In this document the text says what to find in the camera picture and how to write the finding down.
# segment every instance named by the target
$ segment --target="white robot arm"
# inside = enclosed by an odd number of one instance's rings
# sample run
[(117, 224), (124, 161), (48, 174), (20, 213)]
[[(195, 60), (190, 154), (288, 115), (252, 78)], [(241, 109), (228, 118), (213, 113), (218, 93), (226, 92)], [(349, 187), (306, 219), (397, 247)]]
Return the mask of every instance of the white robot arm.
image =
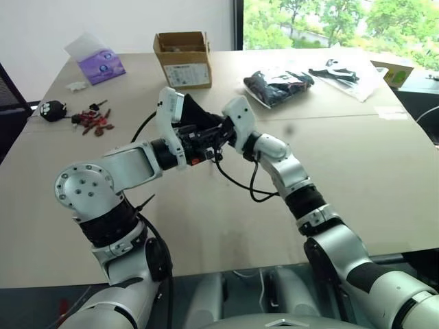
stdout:
[[(223, 110), (224, 118), (203, 111), (189, 95), (171, 88), (161, 91), (157, 106), (160, 139), (131, 143), (102, 159), (73, 164), (56, 180), (58, 201), (74, 211), (74, 220), (92, 243), (92, 253), (111, 286), (89, 299), (62, 329), (146, 326), (158, 286), (171, 273), (170, 257), (161, 237), (123, 191), (173, 167), (219, 160), (217, 151), (225, 143), (271, 175), (300, 233), (308, 238), (305, 252), (314, 271), (356, 297), (376, 327), (437, 328), (437, 293), (406, 273), (369, 259), (361, 239), (325, 202), (289, 145), (254, 130), (245, 97), (232, 100)], [(328, 321), (310, 326), (334, 326)]]

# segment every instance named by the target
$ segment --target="foliage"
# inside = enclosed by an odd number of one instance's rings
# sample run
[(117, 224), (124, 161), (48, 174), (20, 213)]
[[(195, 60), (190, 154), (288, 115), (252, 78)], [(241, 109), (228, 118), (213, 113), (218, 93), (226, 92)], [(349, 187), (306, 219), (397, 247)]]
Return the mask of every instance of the foliage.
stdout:
[(311, 42), (306, 40), (305, 37), (302, 37), (300, 39), (294, 39), (294, 48), (324, 48), (324, 46), (320, 44), (319, 40)]
[(304, 16), (310, 12), (319, 10), (320, 2), (318, 0), (281, 0), (280, 9), (285, 9), (291, 14), (291, 27), (294, 25), (298, 16)]
[(423, 40), (439, 31), (439, 10), (430, 0), (376, 0), (367, 18), (368, 32), (380, 37), (398, 29), (399, 36)]
[(282, 23), (289, 21), (279, 8), (280, 0), (244, 1), (245, 49), (282, 49), (292, 47), (293, 41), (281, 31)]
[(324, 5), (322, 22), (323, 31), (329, 37), (329, 45), (333, 45), (343, 35), (350, 39), (364, 11), (360, 0), (327, 0)]
[[(363, 0), (245, 0), (246, 49), (315, 48), (322, 45), (297, 38), (314, 32), (347, 47), (411, 58), (439, 71), (439, 4), (432, 0), (374, 0), (369, 13)], [(366, 34), (358, 29), (367, 23)]]
[(434, 51), (412, 51), (411, 56), (422, 67), (439, 71), (439, 53)]

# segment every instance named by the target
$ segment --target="cable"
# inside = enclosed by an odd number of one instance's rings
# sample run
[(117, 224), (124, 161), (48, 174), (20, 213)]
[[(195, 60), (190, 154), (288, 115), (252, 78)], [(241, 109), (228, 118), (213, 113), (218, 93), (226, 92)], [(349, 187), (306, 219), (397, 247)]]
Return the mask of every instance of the cable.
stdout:
[(259, 274), (258, 272), (254, 273), (254, 274), (242, 274), (242, 273), (239, 273), (238, 271), (232, 271), (232, 273), (240, 278), (243, 278), (243, 279), (254, 278), (255, 276), (257, 276)]
[(57, 318), (57, 320), (55, 320), (54, 322), (52, 322), (51, 324), (49, 324), (47, 327), (45, 327), (44, 329), (50, 329), (53, 326), (56, 326), (60, 320), (64, 319), (68, 314), (71, 313), (71, 311), (73, 311), (76, 306), (84, 299), (84, 297), (86, 296), (86, 294), (90, 291), (91, 286), (88, 286), (88, 288), (85, 290), (85, 292), (81, 295), (81, 297), (79, 297), (76, 302), (73, 304), (73, 306), (71, 308), (68, 309), (68, 311), (64, 314), (61, 314), (61, 316), (59, 318)]
[(174, 278), (172, 276), (172, 262), (171, 262), (171, 254), (169, 253), (169, 248), (167, 247), (167, 244), (165, 240), (162, 239), (161, 235), (158, 233), (157, 229), (152, 225), (150, 221), (146, 219), (141, 213), (137, 213), (137, 216), (140, 217), (140, 219), (145, 223), (145, 225), (151, 230), (151, 232), (154, 234), (158, 242), (163, 246), (163, 249), (165, 250), (166, 255), (166, 261), (167, 266), (169, 270), (169, 276), (167, 281), (167, 288), (168, 288), (168, 305), (167, 305), (167, 329), (172, 328), (172, 313), (174, 308)]
[(279, 193), (272, 193), (272, 194), (270, 194), (270, 195), (268, 195), (267, 197), (264, 197), (264, 198), (262, 198), (262, 199), (257, 199), (255, 196), (254, 196), (254, 192), (256, 191), (256, 190), (254, 190), (253, 189), (253, 185), (254, 185), (254, 179), (256, 178), (256, 173), (258, 172), (258, 168), (259, 168), (259, 163), (257, 162), (257, 161), (255, 161), (254, 162), (254, 170), (253, 170), (253, 174), (252, 174), (252, 177), (250, 178), (250, 197), (252, 198), (252, 200), (254, 201), (254, 202), (265, 202), (265, 201), (267, 201), (268, 199), (270, 199), (270, 198), (272, 198), (272, 197), (274, 197), (274, 196), (276, 196), (276, 195), (279, 195)]
[[(227, 173), (221, 168), (221, 165), (220, 165), (220, 158), (219, 158), (218, 155), (219, 155), (219, 154), (218, 154), (218, 149), (217, 149), (217, 148), (213, 149), (213, 156), (215, 157), (215, 165), (217, 166), (218, 171), (219, 171), (219, 172), (220, 172), (225, 178), (227, 178), (228, 180), (230, 180), (233, 184), (235, 184), (235, 185), (237, 185), (237, 186), (239, 186), (239, 187), (241, 187), (241, 188), (244, 188), (244, 189), (246, 189), (247, 191), (250, 191), (250, 187), (247, 187), (247, 186), (245, 186), (245, 185), (243, 185), (243, 184), (237, 182), (236, 180), (234, 180), (233, 178), (231, 178), (229, 175), (227, 175)], [(279, 193), (277, 193), (277, 192), (272, 193), (272, 192), (265, 192), (265, 191), (260, 191), (260, 190), (256, 190), (256, 189), (253, 189), (253, 192), (257, 192), (257, 193), (260, 193), (260, 194), (271, 195), (270, 197), (275, 196), (275, 195), (279, 195)]]
[(265, 309), (262, 305), (262, 299), (265, 294), (265, 285), (263, 283), (262, 270), (259, 269), (259, 278), (261, 279), (261, 295), (259, 296), (259, 307), (261, 308), (262, 313), (265, 313)]
[(146, 118), (146, 120), (144, 120), (144, 122), (142, 122), (142, 124), (140, 125), (140, 127), (137, 129), (136, 133), (134, 134), (134, 136), (131, 139), (131, 143), (135, 142), (137, 137), (139, 137), (139, 134), (141, 133), (141, 131), (143, 130), (143, 128), (151, 121), (152, 118), (154, 118), (157, 114), (157, 111), (153, 111), (153, 113), (151, 113), (151, 115)]
[(425, 117), (427, 114), (429, 114), (430, 112), (433, 112), (434, 110), (438, 109), (439, 106), (436, 106), (434, 108), (430, 108), (428, 111), (422, 113), (415, 121), (419, 122), (419, 120), (421, 120), (423, 117)]

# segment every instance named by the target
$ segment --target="open cardboard box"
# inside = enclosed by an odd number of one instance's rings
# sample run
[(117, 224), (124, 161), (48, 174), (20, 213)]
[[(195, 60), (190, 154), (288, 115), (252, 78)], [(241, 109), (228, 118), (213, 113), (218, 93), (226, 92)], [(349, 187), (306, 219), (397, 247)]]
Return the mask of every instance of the open cardboard box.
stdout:
[(210, 88), (209, 42), (202, 32), (156, 34), (154, 52), (172, 88)]

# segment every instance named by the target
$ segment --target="black chair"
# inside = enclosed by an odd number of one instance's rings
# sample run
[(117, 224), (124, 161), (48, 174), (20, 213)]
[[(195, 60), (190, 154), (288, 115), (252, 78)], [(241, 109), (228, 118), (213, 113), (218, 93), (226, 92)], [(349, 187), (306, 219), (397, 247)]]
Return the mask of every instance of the black chair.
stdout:
[(0, 64), (0, 163), (31, 114), (30, 104), (26, 102)]

